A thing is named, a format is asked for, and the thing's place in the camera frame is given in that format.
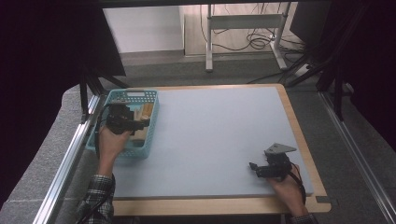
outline dark curtain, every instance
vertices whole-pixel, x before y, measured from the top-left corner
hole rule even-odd
[[[373,1],[343,54],[351,101],[396,150],[396,3]]]
[[[97,5],[1,1],[0,50],[1,204],[47,136],[64,92],[84,71],[125,73]]]

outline black object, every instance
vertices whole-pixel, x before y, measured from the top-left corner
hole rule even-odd
[[[106,126],[115,134],[143,130],[149,126],[149,120],[134,120],[134,111],[130,111],[126,105],[110,105],[108,110]]]
[[[280,177],[283,180],[291,171],[291,162],[286,152],[295,151],[294,147],[287,147],[280,144],[273,144],[264,150],[267,157],[268,166],[258,166],[250,162],[250,168],[256,171],[257,177]]]

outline metal stand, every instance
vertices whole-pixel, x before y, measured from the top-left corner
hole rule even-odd
[[[288,18],[291,2],[282,14],[268,15],[233,15],[233,16],[212,16],[212,7],[207,5],[207,43],[206,43],[206,72],[213,71],[213,49],[212,30],[220,29],[256,29],[256,28],[277,28],[276,39],[270,43],[271,49],[276,57],[276,61],[281,70],[286,70],[287,66],[280,54],[279,42]]]
[[[328,60],[324,63],[316,66],[315,68],[309,70],[305,74],[300,77],[295,78],[291,82],[287,83],[286,87],[293,87],[300,82],[312,77],[314,74],[323,71],[322,76],[320,77],[317,83],[318,91],[326,91],[334,82],[334,105],[333,109],[336,115],[340,120],[343,120],[342,113],[341,113],[341,104],[342,104],[342,96],[343,96],[343,76],[341,71],[342,62],[340,61],[341,53],[343,52],[347,42],[349,41],[350,37],[352,37],[353,32],[356,30],[356,27],[361,20],[361,17],[366,12],[368,6],[370,5],[369,1],[360,1],[358,7],[350,20],[347,24],[345,31],[343,32],[341,39],[337,43],[334,48],[334,51],[329,56]]]

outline gray floor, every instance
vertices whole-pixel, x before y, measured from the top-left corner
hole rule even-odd
[[[185,58],[180,52],[156,52],[123,55],[127,77],[120,79],[135,87],[245,84],[253,79],[279,72],[272,54],[220,55],[215,57],[214,72],[205,72],[203,57]],[[275,83],[280,76],[258,83]],[[372,192],[361,176],[325,104],[315,89],[316,77],[287,89],[296,117],[311,150],[332,210],[316,214],[320,223],[387,223]],[[108,89],[115,86],[103,82]],[[357,112],[345,97],[345,123],[373,172],[389,197],[396,202],[395,152]],[[64,95],[63,107],[35,160],[15,188],[0,213],[0,223],[32,223],[50,183],[73,138],[80,120],[79,88]],[[81,150],[76,166],[62,192],[51,223],[73,223],[78,201],[84,194],[89,176],[95,172],[92,152]],[[141,217],[141,223],[274,223],[273,217]],[[118,218],[116,223],[128,223]]]

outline table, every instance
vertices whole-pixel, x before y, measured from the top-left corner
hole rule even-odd
[[[262,85],[230,85],[230,86],[194,86],[194,87],[163,87],[159,91],[202,90],[202,89],[236,89],[236,88],[268,88],[275,87],[287,114],[292,133],[300,149],[306,171],[312,182],[314,193],[306,199],[309,212],[328,212],[329,203],[318,202],[327,194],[312,160],[304,136],[294,115],[289,98],[283,86],[279,84]],[[115,216],[180,216],[180,215],[235,215],[235,214],[282,214],[287,208],[275,196],[265,197],[222,197],[222,198],[176,198],[176,199],[114,199]]]

